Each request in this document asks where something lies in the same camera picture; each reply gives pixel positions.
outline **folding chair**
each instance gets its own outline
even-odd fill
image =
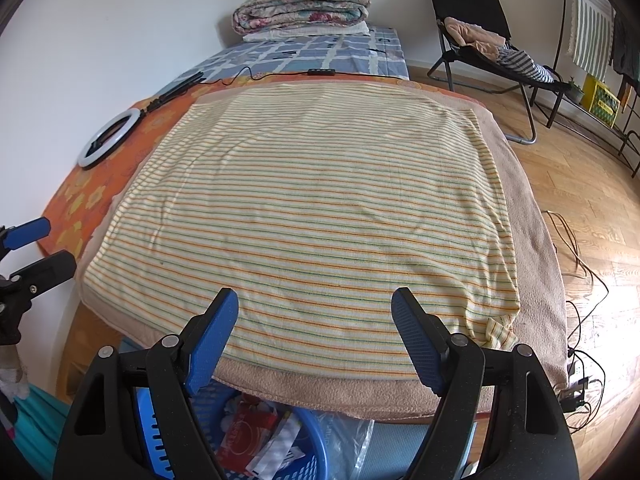
[[[545,66],[550,72],[552,72],[557,78],[557,81],[553,83],[543,83],[540,81],[536,81],[535,79],[530,79],[525,75],[514,72],[506,67],[498,65],[496,62],[491,61],[487,57],[483,56],[474,49],[472,46],[460,46],[456,43],[456,41],[449,35],[447,29],[444,26],[444,19],[446,17],[455,18],[460,20],[461,22],[472,23],[475,25],[479,25],[484,28],[484,30],[490,30],[491,32],[496,32],[500,34],[507,41],[507,45],[510,48],[514,48],[510,44],[511,33],[509,31],[509,25],[507,25],[507,19],[504,15],[504,11],[502,10],[502,6],[500,5],[500,0],[431,0],[433,3],[433,10],[436,13],[436,23],[438,25],[438,35],[440,38],[440,49],[442,50],[442,56],[436,62],[435,65],[431,67],[431,69],[427,72],[427,76],[432,79],[444,81],[444,79],[433,76],[433,72],[444,63],[445,70],[447,72],[447,83],[449,84],[449,90],[454,91],[453,79],[451,76],[451,68],[450,63],[454,61],[462,61],[467,63],[468,65],[479,68],[480,70],[485,70],[486,72],[490,72],[495,75],[499,75],[505,79],[510,81],[514,81],[517,83],[515,86],[511,86],[504,90],[489,90],[486,88],[480,88],[478,86],[469,85],[457,82],[456,84],[462,86],[468,86],[471,88],[476,88],[478,90],[482,90],[484,92],[489,92],[493,94],[503,94],[506,92],[510,92],[513,89],[520,88],[520,92],[522,93],[522,98],[524,100],[525,108],[527,109],[527,115],[529,116],[529,124],[531,126],[531,138],[526,139],[520,136],[513,136],[510,134],[505,134],[505,137],[509,140],[513,140],[514,142],[519,142],[521,144],[533,144],[536,142],[536,126],[534,124],[533,115],[531,113],[532,102],[529,102],[527,98],[527,94],[525,93],[524,87],[529,86],[534,89],[534,92],[537,92],[538,89],[549,90],[556,94],[556,102],[554,104],[553,110],[551,112],[550,119],[546,124],[547,128],[550,128],[553,123],[553,119],[558,112],[558,108],[562,101],[562,96],[569,90],[570,86],[568,83],[562,81],[562,78],[558,75],[558,73]],[[449,44],[449,48],[445,47],[445,41]]]

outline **wooden floor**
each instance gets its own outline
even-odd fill
[[[413,74],[412,78],[427,82]],[[519,94],[494,96],[457,88],[486,104],[506,132],[528,136],[529,123]],[[542,120],[542,114],[534,112]],[[626,430],[640,404],[640,176],[560,126],[538,125],[539,141],[532,146],[513,144],[540,209],[560,213],[574,230],[582,256],[610,288],[609,297],[583,324],[579,348],[602,364],[607,374],[604,402],[597,418],[574,435],[580,476],[587,479],[602,464]],[[550,227],[558,247],[563,273],[576,273],[568,250]],[[584,316],[604,295],[601,285],[565,276],[567,298]],[[570,328],[577,317],[567,310]],[[58,395],[68,400],[76,373],[90,362],[98,348],[113,343],[113,331],[82,308],[70,332],[58,376]],[[602,378],[586,359],[587,374]],[[598,397],[594,384],[588,398]],[[583,415],[574,415],[578,424]],[[472,449],[478,457],[486,424],[481,423]]]

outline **orange floral sheet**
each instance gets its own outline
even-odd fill
[[[109,210],[111,200],[120,193],[136,172],[140,163],[155,148],[162,138],[174,127],[190,106],[204,94],[227,88],[237,88],[263,82],[300,81],[317,76],[278,74],[254,81],[249,77],[239,77],[233,86],[221,82],[199,84],[186,94],[170,101],[165,106],[149,113],[130,134],[129,138],[106,160],[90,170],[79,166],[73,168],[60,188],[44,209],[43,216],[51,220],[51,232],[38,243],[46,254],[66,249],[76,260],[82,254],[94,230],[100,225]],[[443,94],[478,102],[466,96],[444,89],[423,85],[414,81],[367,75],[335,75],[331,79],[379,81],[399,86],[437,91]],[[144,108],[151,98],[135,103],[136,108]]]

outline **plant pot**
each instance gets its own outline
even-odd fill
[[[580,101],[582,101],[582,98],[584,97],[584,92],[582,90],[580,90],[579,88],[572,87],[566,93],[566,97],[567,97],[567,99],[570,99],[572,102],[574,102],[577,105],[579,105]]]

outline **rolled comforter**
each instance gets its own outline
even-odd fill
[[[309,23],[354,25],[369,15],[370,0],[247,0],[232,17],[241,35],[272,28],[296,28]]]

